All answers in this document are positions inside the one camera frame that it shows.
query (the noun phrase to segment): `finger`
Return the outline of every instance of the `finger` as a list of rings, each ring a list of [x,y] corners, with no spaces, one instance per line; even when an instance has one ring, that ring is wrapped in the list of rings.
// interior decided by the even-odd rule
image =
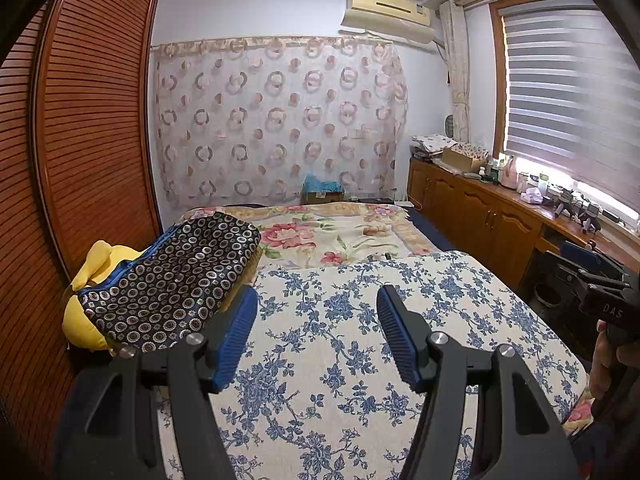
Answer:
[[[619,347],[616,351],[616,357],[623,365],[640,368],[640,343]]]
[[[613,347],[609,344],[606,332],[600,332],[593,351],[593,362],[599,362],[605,368],[609,368],[612,360]]]
[[[602,366],[601,363],[593,362],[591,366],[591,373],[589,375],[589,389],[591,395],[598,400],[604,397],[607,390],[611,386],[611,375],[609,369]]]

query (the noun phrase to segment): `floral bedsheet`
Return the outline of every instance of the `floral bedsheet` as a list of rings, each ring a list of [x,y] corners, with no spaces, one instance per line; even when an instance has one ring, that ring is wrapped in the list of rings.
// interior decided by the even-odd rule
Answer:
[[[459,252],[258,274],[258,316],[234,382],[211,396],[241,480],[394,480],[423,398],[401,382],[378,324],[392,283],[408,309],[462,344],[510,342],[564,419],[586,384],[578,359],[491,272]],[[477,391],[468,388],[453,478],[470,468]],[[170,403],[159,392],[169,478],[182,477]]]
[[[224,211],[262,232],[259,267],[285,269],[340,266],[377,255],[404,258],[439,252],[395,205],[334,202],[276,207],[199,207],[179,220]]]

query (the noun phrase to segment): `wardrobe door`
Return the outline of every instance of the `wardrobe door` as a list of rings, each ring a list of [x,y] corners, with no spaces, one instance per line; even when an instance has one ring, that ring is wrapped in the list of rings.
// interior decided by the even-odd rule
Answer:
[[[45,20],[41,9],[0,68],[0,416],[43,471],[73,380],[60,330],[68,281],[50,242],[30,153],[31,74]],[[18,458],[3,451],[0,476],[9,478]]]
[[[56,0],[38,73],[40,185],[69,276],[99,239],[137,250],[160,232],[146,85],[156,0]]]

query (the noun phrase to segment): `white and blue floral cloth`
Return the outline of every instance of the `white and blue floral cloth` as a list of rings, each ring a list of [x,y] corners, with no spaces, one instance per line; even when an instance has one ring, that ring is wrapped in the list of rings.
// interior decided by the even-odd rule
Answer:
[[[409,310],[461,344],[511,343],[565,418],[586,385],[578,359],[491,272],[448,252],[321,269],[263,269],[258,317],[234,382],[211,396],[241,480],[397,479],[424,399],[401,382],[376,315],[391,283]],[[470,468],[477,393],[468,388],[455,479]],[[159,392],[169,478],[182,477]]]

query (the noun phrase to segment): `patterned pillow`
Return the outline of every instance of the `patterned pillow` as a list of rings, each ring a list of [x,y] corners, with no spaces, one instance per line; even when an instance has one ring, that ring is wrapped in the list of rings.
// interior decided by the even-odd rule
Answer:
[[[202,329],[260,243],[253,225],[221,212],[171,227],[139,258],[78,291],[85,315],[116,344],[143,352]]]

